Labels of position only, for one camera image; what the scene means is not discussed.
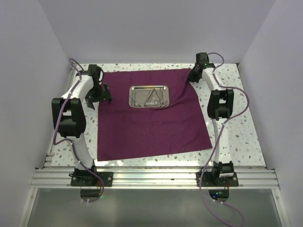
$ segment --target purple cloth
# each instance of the purple cloth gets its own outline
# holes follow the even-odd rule
[[[104,73],[112,102],[98,110],[98,161],[208,149],[210,142],[198,96],[187,82],[190,69]],[[166,85],[166,108],[131,108],[129,88]]]

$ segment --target gray wall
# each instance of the gray wall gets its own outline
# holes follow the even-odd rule
[[[40,0],[69,57],[81,62],[240,62],[274,0]]]
[[[302,9],[302,0],[276,0],[240,63],[262,151],[294,227],[303,222]]]
[[[51,99],[68,76],[67,58],[36,0],[0,7],[0,226],[18,224],[35,166],[49,145]]]

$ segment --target speckled tabletop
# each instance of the speckled tabletop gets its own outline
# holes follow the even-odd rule
[[[115,71],[137,71],[137,70],[169,70],[192,68],[193,64],[99,64],[105,72]],[[242,88],[241,79],[237,66],[235,64],[225,64],[217,70],[217,76],[227,86],[236,86]],[[207,84],[202,80],[199,83],[192,83],[199,96],[199,102],[205,118],[208,133],[211,142],[214,145],[214,128],[211,120],[207,116],[207,104],[210,90]],[[246,104],[243,94],[235,90],[233,105],[233,114],[239,113]],[[97,135],[98,135],[98,103],[95,103],[95,111],[87,108],[85,102],[82,104],[87,127],[85,131],[85,140],[92,157],[97,158]],[[229,128],[229,148],[232,161],[235,166],[265,166],[264,158],[260,144],[256,135],[250,111],[242,116],[231,120],[228,123]],[[211,149],[202,151],[193,151],[181,154],[169,154],[153,157],[131,158],[124,160],[97,162],[97,166],[203,166]],[[64,142],[51,148],[54,153],[51,166],[74,166],[74,159],[70,146]]]

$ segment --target metal tray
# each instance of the metal tray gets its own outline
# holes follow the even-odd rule
[[[132,86],[129,89],[129,106],[132,108],[169,106],[169,88],[165,85]]]

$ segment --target purple cable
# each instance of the purple cable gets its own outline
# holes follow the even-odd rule
[[[75,62],[76,64],[79,65],[79,63],[77,63],[74,59],[72,58],[69,58],[69,61],[71,63],[71,66],[78,72],[79,74],[79,80],[74,84],[74,86],[71,88],[71,91],[70,93],[67,95],[65,101],[63,102],[62,106],[61,106],[61,109],[60,109],[60,112],[59,112],[59,116],[58,116],[58,119],[57,119],[57,122],[56,122],[56,126],[55,126],[55,132],[54,132],[54,135],[53,135],[53,144],[54,145],[58,145],[64,141],[68,141],[71,143],[71,147],[72,147],[72,152],[75,156],[75,158],[77,159],[77,161],[80,163],[80,165],[87,171],[89,172],[90,174],[92,174],[94,177],[96,177],[102,184],[102,189],[101,189],[101,192],[99,194],[99,196],[93,200],[89,200],[87,199],[86,202],[94,202],[94,201],[97,201],[103,194],[103,191],[104,191],[104,182],[102,180],[101,177],[99,177],[97,174],[95,174],[94,172],[92,172],[89,168],[87,168],[87,166],[85,166],[79,159],[77,153],[76,153],[76,149],[75,149],[75,145],[73,143],[73,141],[71,139],[68,139],[68,138],[64,138],[58,142],[56,142],[56,138],[57,138],[57,133],[58,133],[58,130],[59,130],[59,123],[61,121],[61,118],[62,118],[62,115],[63,115],[63,110],[67,104],[67,102],[69,101],[70,97],[71,97],[71,94],[73,93],[73,91],[75,90],[75,88],[78,86],[78,84],[80,83],[80,81],[82,80],[82,75],[80,73],[80,71],[77,69],[77,67],[73,64],[73,62]]]
[[[228,121],[230,121],[231,119],[234,119],[234,118],[240,116],[241,114],[243,114],[243,113],[248,109],[249,104],[250,104],[250,99],[249,99],[248,95],[245,93],[245,91],[244,91],[243,89],[238,88],[238,87],[223,86],[223,85],[221,85],[221,84],[219,83],[219,81],[218,81],[218,79],[217,79],[217,77],[216,77],[216,75],[215,75],[215,71],[216,71],[217,68],[221,67],[221,66],[224,64],[224,58],[223,58],[223,56],[221,56],[220,54],[215,53],[215,52],[208,53],[207,55],[211,55],[211,54],[216,54],[216,55],[218,55],[218,56],[220,56],[220,57],[222,58],[222,63],[221,63],[220,65],[216,66],[216,67],[213,69],[213,72],[212,72],[212,75],[213,75],[213,77],[214,77],[216,83],[218,84],[218,86],[220,86],[221,88],[235,89],[235,90],[238,90],[238,91],[242,92],[242,93],[245,95],[246,99],[247,99],[247,104],[246,104],[246,107],[244,108],[244,110],[242,110],[240,113],[238,113],[238,114],[236,114],[236,115],[234,115],[234,116],[228,118],[228,119],[227,119],[226,121],[224,121],[224,123],[222,124],[222,127],[221,127],[221,130],[220,130],[220,132],[219,132],[217,141],[215,142],[215,145],[214,145],[214,149],[213,149],[213,151],[212,151],[212,153],[211,153],[211,155],[210,155],[208,161],[206,162],[205,166],[203,167],[203,170],[202,170],[202,173],[201,173],[201,177],[200,177],[199,190],[200,190],[201,199],[202,199],[202,201],[203,201],[205,207],[208,209],[208,211],[209,211],[216,219],[218,219],[220,222],[222,222],[223,224],[225,224],[225,225],[227,225],[227,226],[229,226],[229,227],[243,227],[243,226],[245,225],[245,218],[244,218],[243,214],[242,214],[237,208],[233,207],[233,206],[230,205],[230,204],[223,203],[224,206],[230,207],[230,208],[234,209],[237,213],[240,214],[240,216],[242,217],[242,223],[241,223],[241,225],[239,225],[239,226],[235,226],[235,225],[229,224],[229,223],[227,223],[226,221],[224,221],[223,219],[221,219],[220,217],[218,217],[218,216],[210,209],[210,206],[206,203],[205,198],[204,198],[204,195],[202,194],[202,178],[203,178],[203,174],[204,174],[204,172],[206,171],[206,167],[208,166],[208,163],[210,162],[210,160],[212,159],[212,157],[213,157],[213,155],[214,155],[214,153],[215,153],[215,151],[216,151],[216,148],[217,148],[217,146],[218,146],[218,144],[219,144],[219,139],[220,139],[220,137],[221,137],[221,135],[222,135],[223,129],[224,129],[224,127],[225,127],[225,124],[226,124]]]

